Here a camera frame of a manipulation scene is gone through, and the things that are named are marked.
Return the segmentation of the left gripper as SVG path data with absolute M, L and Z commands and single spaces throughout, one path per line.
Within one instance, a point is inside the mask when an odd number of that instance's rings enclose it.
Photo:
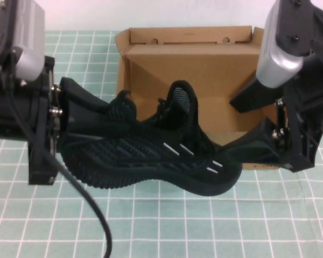
M 46 149 L 56 155 L 57 139 L 62 131 L 62 153 L 82 144 L 100 140 L 103 135 L 115 133 L 119 122 L 109 118 L 105 109 L 108 103 L 94 96 L 73 79 L 63 77 L 60 91 L 54 84 L 55 59 L 45 57 L 45 65 L 33 82 L 17 80 L 13 96 L 17 110 L 30 126 L 38 140 L 38 147 L 28 144 L 30 185 L 52 185 L 58 171 L 50 165 L 40 152 Z M 27 141 L 19 124 L 7 106 L 0 69 L 0 139 Z

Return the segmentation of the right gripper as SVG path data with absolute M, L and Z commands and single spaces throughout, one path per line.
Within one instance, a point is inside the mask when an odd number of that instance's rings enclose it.
M 278 152 L 276 125 L 265 117 L 251 131 L 222 146 L 226 165 L 285 168 L 294 173 L 315 165 L 323 135 L 323 10 L 311 1 L 281 1 L 276 43 L 303 66 L 283 86 L 268 88 L 254 77 L 230 104 L 240 113 L 273 104 L 282 97 L 287 113 L 285 146 Z

